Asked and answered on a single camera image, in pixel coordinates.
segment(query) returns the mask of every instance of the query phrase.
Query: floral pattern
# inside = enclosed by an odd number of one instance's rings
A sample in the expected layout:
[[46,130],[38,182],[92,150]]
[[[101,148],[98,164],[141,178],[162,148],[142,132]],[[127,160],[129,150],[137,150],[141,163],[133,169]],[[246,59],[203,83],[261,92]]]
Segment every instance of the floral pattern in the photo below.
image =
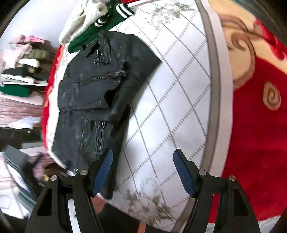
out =
[[164,6],[156,7],[152,12],[152,18],[148,21],[154,25],[157,30],[160,30],[162,23],[171,23],[174,18],[180,18],[181,12],[194,10],[191,5],[175,2],[174,4],[165,3]]
[[176,220],[172,216],[172,208],[162,201],[159,182],[147,178],[141,182],[140,187],[140,192],[131,193],[127,190],[127,194],[124,195],[125,202],[121,205],[124,212],[151,226],[163,219]]

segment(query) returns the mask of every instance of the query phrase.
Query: white wall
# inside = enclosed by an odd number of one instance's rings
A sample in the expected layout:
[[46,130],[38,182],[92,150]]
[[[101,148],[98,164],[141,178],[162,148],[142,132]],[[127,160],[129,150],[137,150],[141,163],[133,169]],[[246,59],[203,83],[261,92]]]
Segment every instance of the white wall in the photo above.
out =
[[0,38],[0,51],[17,35],[34,35],[59,46],[60,33],[78,0],[30,0]]

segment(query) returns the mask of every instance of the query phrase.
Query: brown swirl pattern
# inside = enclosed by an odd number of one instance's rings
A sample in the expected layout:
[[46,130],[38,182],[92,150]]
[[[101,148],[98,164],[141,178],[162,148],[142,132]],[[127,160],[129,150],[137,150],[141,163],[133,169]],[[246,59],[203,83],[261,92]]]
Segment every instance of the brown swirl pattern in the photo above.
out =
[[257,25],[254,25],[254,28],[252,30],[249,30],[245,23],[240,20],[238,17],[235,17],[233,15],[223,15],[219,14],[219,19],[221,21],[221,25],[223,27],[232,27],[234,29],[238,28],[242,30],[242,33],[240,32],[234,32],[231,35],[231,42],[232,45],[227,45],[229,50],[234,50],[234,48],[245,51],[245,48],[239,44],[239,41],[244,41],[247,45],[250,53],[250,67],[248,70],[246,70],[240,77],[237,77],[233,81],[234,89],[239,89],[242,87],[249,79],[252,78],[254,70],[255,70],[255,49],[253,47],[253,44],[251,43],[252,40],[259,40],[262,38],[260,35],[260,32],[258,30]]
[[281,105],[281,96],[277,87],[271,82],[266,82],[263,89],[263,103],[270,110],[277,110]]

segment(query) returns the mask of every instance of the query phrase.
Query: grid pattern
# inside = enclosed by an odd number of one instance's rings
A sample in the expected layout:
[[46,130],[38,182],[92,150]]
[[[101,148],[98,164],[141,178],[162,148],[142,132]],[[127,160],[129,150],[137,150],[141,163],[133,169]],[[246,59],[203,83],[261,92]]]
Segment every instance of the grid pattern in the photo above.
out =
[[127,190],[139,195],[148,189],[144,181],[153,180],[160,203],[170,207],[174,217],[154,224],[165,231],[171,231],[189,199],[173,164],[173,151],[182,149],[200,166],[210,106],[208,45],[201,15],[194,1],[178,2],[193,10],[181,11],[179,18],[169,16],[167,22],[153,15],[154,10],[174,2],[148,3],[112,29],[138,36],[162,63],[130,103],[111,204],[127,212]]

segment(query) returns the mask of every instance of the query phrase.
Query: pink clothing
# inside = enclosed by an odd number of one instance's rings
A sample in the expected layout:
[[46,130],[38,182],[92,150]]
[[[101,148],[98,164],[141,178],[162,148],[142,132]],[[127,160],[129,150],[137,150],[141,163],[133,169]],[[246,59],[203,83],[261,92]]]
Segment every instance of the pink clothing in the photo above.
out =
[[0,92],[0,97],[6,98],[9,100],[14,100],[14,101],[26,103],[26,104],[34,104],[34,105],[43,105],[43,101],[44,101],[43,94],[41,94],[37,91],[33,91],[29,95],[29,97],[12,96],[12,95],[7,95],[7,94]]
[[41,117],[42,105],[34,105],[0,97],[0,125],[8,125],[25,117]]
[[3,52],[3,61],[11,68],[15,69],[16,63],[23,57],[24,54],[29,54],[32,51],[30,44],[11,44],[9,48]]
[[38,42],[38,43],[42,43],[42,44],[45,43],[45,40],[36,38],[33,35],[27,36],[25,40],[26,40],[26,42]]
[[10,40],[9,44],[26,44],[29,42],[37,42],[37,43],[45,43],[45,40],[39,39],[34,37],[33,35],[30,36],[24,36],[24,35],[18,35],[12,40]]

